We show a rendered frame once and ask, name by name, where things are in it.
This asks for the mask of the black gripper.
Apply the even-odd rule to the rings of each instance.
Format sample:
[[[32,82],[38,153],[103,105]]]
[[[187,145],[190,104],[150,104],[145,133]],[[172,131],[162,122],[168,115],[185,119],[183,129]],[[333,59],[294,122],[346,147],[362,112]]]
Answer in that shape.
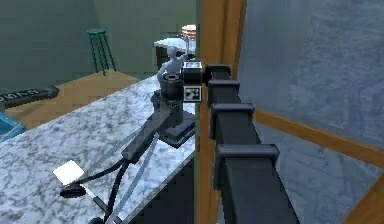
[[[179,74],[166,74],[159,81],[160,89],[151,98],[154,112],[146,120],[139,134],[122,151],[125,160],[137,163],[151,145],[156,133],[160,139],[176,148],[183,132],[183,81]]]

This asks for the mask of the green stool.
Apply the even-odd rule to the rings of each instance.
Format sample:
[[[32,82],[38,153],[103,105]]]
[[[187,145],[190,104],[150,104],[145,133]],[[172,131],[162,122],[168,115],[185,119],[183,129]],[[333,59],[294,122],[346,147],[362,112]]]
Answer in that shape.
[[[106,71],[110,68],[117,71],[106,30],[96,28],[87,30],[86,33],[89,38],[95,71],[102,72],[103,75],[106,75]]]

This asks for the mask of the white marble counter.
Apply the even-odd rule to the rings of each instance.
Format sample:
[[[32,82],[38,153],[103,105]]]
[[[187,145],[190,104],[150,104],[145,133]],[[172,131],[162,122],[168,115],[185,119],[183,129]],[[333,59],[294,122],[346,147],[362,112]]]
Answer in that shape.
[[[99,170],[112,166],[121,154],[108,151],[153,113],[158,88],[147,78],[0,143],[0,224],[88,224],[102,216],[88,195],[60,197],[53,170],[70,160],[87,170],[100,157]]]

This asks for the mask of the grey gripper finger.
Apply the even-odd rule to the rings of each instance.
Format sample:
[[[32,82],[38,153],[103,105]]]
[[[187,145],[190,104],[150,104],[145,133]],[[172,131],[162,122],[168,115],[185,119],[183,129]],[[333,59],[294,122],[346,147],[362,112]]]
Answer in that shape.
[[[129,166],[128,161],[118,161],[113,166],[111,166],[110,168],[90,176],[91,180],[95,180],[95,179],[98,179],[98,178],[100,178],[106,174],[109,174],[109,173],[115,171],[115,170],[119,170],[119,172],[117,173],[117,176],[115,178],[115,181],[113,183],[112,190],[111,190],[111,193],[110,193],[110,196],[108,199],[108,203],[106,204],[107,205],[107,211],[104,212],[104,217],[103,218],[100,218],[100,217],[93,218],[89,221],[89,224],[105,224],[105,222],[111,217],[112,212],[113,212],[113,207],[115,204],[115,200],[116,200],[116,196],[117,196],[118,190],[120,188],[120,183],[122,181],[122,177],[124,176],[128,166]]]
[[[87,193],[84,184],[92,180],[99,179],[109,173],[119,170],[113,184],[110,197],[115,198],[119,190],[122,177],[128,168],[130,162],[126,159],[120,159],[111,167],[90,176],[83,177],[85,171],[73,160],[69,160],[59,167],[59,181],[63,184],[60,190],[60,196],[63,198],[77,198]]]

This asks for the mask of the blue box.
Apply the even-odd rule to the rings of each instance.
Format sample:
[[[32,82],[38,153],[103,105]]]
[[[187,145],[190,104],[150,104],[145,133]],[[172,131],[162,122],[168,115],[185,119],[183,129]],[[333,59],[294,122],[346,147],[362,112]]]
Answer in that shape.
[[[16,121],[5,113],[0,113],[0,142],[7,141],[22,134],[25,130],[25,124]]]

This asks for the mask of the round white table black base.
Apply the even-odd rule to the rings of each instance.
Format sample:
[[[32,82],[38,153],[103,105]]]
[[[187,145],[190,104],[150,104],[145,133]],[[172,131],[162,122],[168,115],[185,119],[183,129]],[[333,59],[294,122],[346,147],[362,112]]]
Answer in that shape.
[[[179,73],[185,61],[195,58],[196,45],[197,42],[190,40],[186,35],[156,41],[156,53],[162,53],[163,58],[166,58],[158,65],[158,74]]]

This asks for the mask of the wooden framed window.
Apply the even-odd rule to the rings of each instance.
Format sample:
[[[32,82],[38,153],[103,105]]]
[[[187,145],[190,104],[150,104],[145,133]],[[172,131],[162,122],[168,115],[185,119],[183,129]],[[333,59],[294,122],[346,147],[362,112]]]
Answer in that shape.
[[[258,116],[306,224],[384,224],[384,0],[202,0],[200,55]]]

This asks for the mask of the white square card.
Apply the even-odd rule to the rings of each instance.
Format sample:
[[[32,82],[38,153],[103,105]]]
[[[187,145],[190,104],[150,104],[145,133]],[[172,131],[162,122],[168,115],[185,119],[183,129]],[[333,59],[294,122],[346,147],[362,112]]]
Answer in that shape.
[[[67,185],[84,174],[84,170],[73,160],[69,160],[53,170],[53,174],[63,184]]]

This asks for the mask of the black long bar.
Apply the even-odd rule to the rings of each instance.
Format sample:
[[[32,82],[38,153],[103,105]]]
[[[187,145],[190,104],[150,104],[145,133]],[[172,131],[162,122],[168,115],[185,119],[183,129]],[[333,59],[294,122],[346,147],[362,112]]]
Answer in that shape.
[[[32,88],[12,93],[0,94],[0,105],[5,109],[29,104],[39,100],[52,99],[58,96],[60,90],[55,86]]]

